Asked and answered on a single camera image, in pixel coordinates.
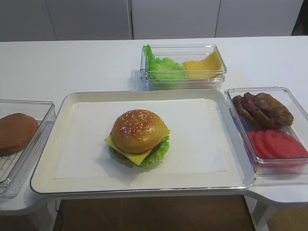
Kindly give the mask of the sesame bun top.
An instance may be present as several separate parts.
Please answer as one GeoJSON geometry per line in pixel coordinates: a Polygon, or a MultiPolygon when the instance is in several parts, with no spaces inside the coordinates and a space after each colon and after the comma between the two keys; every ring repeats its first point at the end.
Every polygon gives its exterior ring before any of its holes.
{"type": "Polygon", "coordinates": [[[144,109],[130,110],[114,122],[111,139],[126,153],[143,153],[161,142],[170,133],[156,113],[144,109]]]}

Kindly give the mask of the green lettuce under burger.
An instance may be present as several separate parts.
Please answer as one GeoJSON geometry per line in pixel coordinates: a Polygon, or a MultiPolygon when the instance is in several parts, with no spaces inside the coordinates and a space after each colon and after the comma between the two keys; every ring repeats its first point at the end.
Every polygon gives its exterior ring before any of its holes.
{"type": "Polygon", "coordinates": [[[138,167],[144,167],[148,164],[151,164],[153,162],[159,161],[164,157],[166,152],[169,150],[169,129],[164,124],[163,121],[158,122],[149,122],[149,121],[143,121],[138,122],[125,122],[124,128],[121,129],[121,131],[116,131],[116,128],[120,128],[120,126],[115,122],[113,127],[113,132],[115,135],[131,135],[133,138],[137,136],[138,138],[142,135],[138,135],[139,132],[147,131],[148,129],[151,129],[153,126],[158,126],[159,130],[164,135],[159,143],[156,144],[156,146],[152,147],[152,149],[149,149],[143,153],[126,153],[123,152],[121,149],[119,149],[113,139],[112,134],[110,134],[106,139],[105,142],[110,146],[111,153],[116,157],[116,159],[124,164],[127,164],[128,166],[136,165],[138,167]]]}

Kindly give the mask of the yellow cheese slice on burger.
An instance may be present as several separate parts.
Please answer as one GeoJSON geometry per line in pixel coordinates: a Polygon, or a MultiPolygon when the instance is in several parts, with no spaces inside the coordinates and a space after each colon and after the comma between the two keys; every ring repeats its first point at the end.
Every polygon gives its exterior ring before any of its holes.
{"type": "Polygon", "coordinates": [[[124,156],[126,156],[128,159],[130,159],[132,162],[127,162],[127,161],[121,161],[118,159],[118,161],[120,161],[123,164],[127,164],[127,165],[136,165],[139,167],[145,167],[151,163],[160,161],[161,159],[164,158],[165,154],[169,151],[169,133],[160,141],[161,146],[159,148],[159,150],[153,154],[149,159],[146,159],[144,161],[144,158],[151,152],[152,149],[149,149],[143,153],[139,153],[139,154],[130,154],[130,153],[126,153],[123,150],[119,149],[115,143],[112,140],[112,131],[110,133],[110,135],[105,139],[105,142],[109,145],[109,147],[113,147],[115,150],[117,150],[119,153],[123,154],[124,156]]]}

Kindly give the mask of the green lettuce in bin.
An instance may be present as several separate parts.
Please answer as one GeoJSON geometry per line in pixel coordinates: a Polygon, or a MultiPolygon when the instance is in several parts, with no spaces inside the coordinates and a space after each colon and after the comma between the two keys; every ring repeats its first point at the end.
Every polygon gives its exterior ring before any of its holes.
{"type": "Polygon", "coordinates": [[[150,79],[185,79],[181,64],[170,58],[155,57],[149,44],[143,46],[143,51],[147,58],[147,71],[150,79]]]}

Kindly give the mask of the clear bin lettuce and cheese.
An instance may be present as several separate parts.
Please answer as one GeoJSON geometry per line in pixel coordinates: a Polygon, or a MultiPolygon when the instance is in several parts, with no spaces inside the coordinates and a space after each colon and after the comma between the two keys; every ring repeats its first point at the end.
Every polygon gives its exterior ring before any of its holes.
{"type": "Polygon", "coordinates": [[[141,82],[148,90],[173,90],[173,89],[220,89],[225,81],[225,74],[227,68],[220,55],[220,52],[215,44],[190,44],[190,45],[150,45],[155,57],[170,58],[175,62],[181,64],[185,61],[200,61],[210,55],[213,51],[218,52],[218,56],[222,63],[222,71],[217,78],[207,79],[189,79],[186,71],[185,79],[166,79],[154,80],[150,79],[147,71],[147,58],[143,51],[141,51],[141,82]]]}

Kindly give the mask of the yellow cheese slices in bin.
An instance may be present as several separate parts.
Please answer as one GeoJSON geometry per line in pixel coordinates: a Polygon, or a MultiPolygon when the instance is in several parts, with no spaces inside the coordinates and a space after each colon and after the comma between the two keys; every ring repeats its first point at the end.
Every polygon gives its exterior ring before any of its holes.
{"type": "Polygon", "coordinates": [[[189,79],[217,78],[222,71],[222,63],[217,51],[200,61],[185,61],[183,68],[189,79]]]}

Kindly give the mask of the white metal serving tray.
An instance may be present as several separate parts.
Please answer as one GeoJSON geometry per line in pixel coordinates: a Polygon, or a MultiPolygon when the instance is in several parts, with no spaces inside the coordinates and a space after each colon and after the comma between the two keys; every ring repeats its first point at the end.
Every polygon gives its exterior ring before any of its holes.
{"type": "Polygon", "coordinates": [[[41,194],[239,189],[256,175],[224,95],[212,89],[81,92],[67,96],[31,179],[41,194]],[[170,129],[162,161],[128,167],[105,138],[124,112],[147,109],[170,129]]]}

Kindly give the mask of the back brown patty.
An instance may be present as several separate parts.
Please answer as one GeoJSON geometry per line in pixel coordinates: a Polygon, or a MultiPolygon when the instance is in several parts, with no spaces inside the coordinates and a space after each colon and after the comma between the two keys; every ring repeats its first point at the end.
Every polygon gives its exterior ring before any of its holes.
{"type": "Polygon", "coordinates": [[[243,106],[243,97],[240,95],[235,96],[232,102],[236,108],[237,113],[251,124],[257,124],[257,121],[250,115],[250,113],[243,106]]]}

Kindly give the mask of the middle brown patty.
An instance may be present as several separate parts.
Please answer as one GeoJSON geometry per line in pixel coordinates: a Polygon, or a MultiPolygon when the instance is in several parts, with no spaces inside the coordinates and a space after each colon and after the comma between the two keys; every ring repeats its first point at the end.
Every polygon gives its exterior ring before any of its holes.
{"type": "Polygon", "coordinates": [[[244,97],[243,97],[243,106],[249,112],[251,117],[256,121],[256,123],[258,123],[258,126],[260,128],[265,128],[265,125],[262,122],[262,119],[264,118],[264,114],[255,105],[255,103],[254,103],[254,95],[252,95],[249,92],[245,93],[244,97]]]}

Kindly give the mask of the back red tomato slice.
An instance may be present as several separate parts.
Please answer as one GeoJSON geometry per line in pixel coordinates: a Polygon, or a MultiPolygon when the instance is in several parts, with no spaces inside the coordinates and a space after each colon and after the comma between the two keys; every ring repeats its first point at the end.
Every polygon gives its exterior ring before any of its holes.
{"type": "Polygon", "coordinates": [[[258,151],[257,151],[256,145],[255,145],[255,135],[256,135],[256,133],[257,132],[255,130],[250,130],[250,131],[248,131],[247,135],[248,135],[248,137],[249,137],[249,139],[252,143],[252,146],[255,150],[256,155],[258,155],[258,151]]]}

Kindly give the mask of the red tomato slice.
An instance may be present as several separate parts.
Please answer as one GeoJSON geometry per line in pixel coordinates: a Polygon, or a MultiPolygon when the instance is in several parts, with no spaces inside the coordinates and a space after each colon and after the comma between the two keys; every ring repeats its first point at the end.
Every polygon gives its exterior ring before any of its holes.
{"type": "Polygon", "coordinates": [[[247,135],[248,135],[248,137],[249,137],[249,139],[252,143],[252,146],[255,150],[256,155],[258,155],[258,151],[257,151],[256,145],[255,145],[255,135],[256,135],[256,133],[257,132],[255,130],[250,130],[250,131],[248,131],[247,135]]]}
{"type": "Polygon", "coordinates": [[[305,147],[291,135],[278,130],[266,130],[264,145],[278,158],[306,158],[305,147]]]}
{"type": "Polygon", "coordinates": [[[259,130],[253,137],[254,147],[256,149],[258,157],[262,159],[273,159],[275,156],[265,147],[264,144],[265,132],[259,130]]]}

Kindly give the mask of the middle red tomato slice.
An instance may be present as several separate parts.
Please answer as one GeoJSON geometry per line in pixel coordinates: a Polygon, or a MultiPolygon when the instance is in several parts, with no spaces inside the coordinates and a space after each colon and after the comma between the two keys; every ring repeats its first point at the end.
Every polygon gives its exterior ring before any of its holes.
{"type": "Polygon", "coordinates": [[[259,130],[253,137],[254,147],[256,149],[258,157],[262,159],[273,159],[275,156],[265,147],[264,144],[265,132],[259,130]]]}

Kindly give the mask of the clear bin patties and tomato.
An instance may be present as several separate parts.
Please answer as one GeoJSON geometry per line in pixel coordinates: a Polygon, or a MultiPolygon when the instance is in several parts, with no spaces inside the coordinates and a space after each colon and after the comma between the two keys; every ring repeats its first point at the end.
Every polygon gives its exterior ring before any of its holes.
{"type": "Polygon", "coordinates": [[[229,89],[225,91],[227,102],[230,105],[230,112],[236,127],[242,137],[247,154],[253,163],[255,172],[258,175],[276,175],[276,174],[301,174],[308,171],[308,157],[306,158],[278,158],[275,155],[273,159],[262,159],[256,155],[252,143],[247,135],[248,131],[255,130],[278,130],[285,132],[297,141],[299,141],[306,150],[308,150],[308,115],[290,93],[287,88],[284,87],[263,87],[263,88],[240,88],[229,89]],[[262,119],[265,128],[260,128],[257,124],[251,124],[241,117],[232,102],[232,99],[240,95],[244,97],[245,93],[251,93],[254,98],[259,93],[267,93],[272,97],[284,104],[294,117],[294,121],[291,126],[280,127],[272,122],[264,113],[262,119]]]}

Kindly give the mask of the front brown patty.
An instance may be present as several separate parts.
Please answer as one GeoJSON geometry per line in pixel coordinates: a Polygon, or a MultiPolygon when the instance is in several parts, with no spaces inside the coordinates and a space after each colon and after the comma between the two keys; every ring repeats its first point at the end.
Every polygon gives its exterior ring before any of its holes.
{"type": "Polygon", "coordinates": [[[254,98],[255,105],[276,125],[291,126],[294,117],[288,108],[267,93],[259,93],[254,98]]]}

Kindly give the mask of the front red tomato slice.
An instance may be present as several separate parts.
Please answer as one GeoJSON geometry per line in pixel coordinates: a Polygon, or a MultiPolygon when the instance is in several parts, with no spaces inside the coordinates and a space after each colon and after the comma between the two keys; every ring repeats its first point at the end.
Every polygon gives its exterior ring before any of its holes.
{"type": "Polygon", "coordinates": [[[278,130],[266,130],[264,145],[278,158],[306,158],[305,147],[291,135],[278,130]]]}

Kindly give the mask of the clear bin with buns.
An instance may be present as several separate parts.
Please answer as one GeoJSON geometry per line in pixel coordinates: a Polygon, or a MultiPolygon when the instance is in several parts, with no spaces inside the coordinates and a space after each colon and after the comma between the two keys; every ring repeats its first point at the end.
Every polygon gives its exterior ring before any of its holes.
{"type": "Polygon", "coordinates": [[[17,196],[31,168],[36,164],[55,122],[53,102],[1,100],[0,117],[22,113],[33,117],[38,129],[21,150],[0,157],[0,198],[17,196]]]}

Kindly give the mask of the plain orange bun bottom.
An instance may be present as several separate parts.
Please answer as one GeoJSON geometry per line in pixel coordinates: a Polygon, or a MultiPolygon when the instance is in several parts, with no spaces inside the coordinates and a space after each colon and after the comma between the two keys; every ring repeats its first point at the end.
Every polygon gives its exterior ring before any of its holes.
{"type": "Polygon", "coordinates": [[[25,148],[34,136],[38,122],[22,114],[10,114],[0,119],[0,155],[11,155],[25,148]]]}

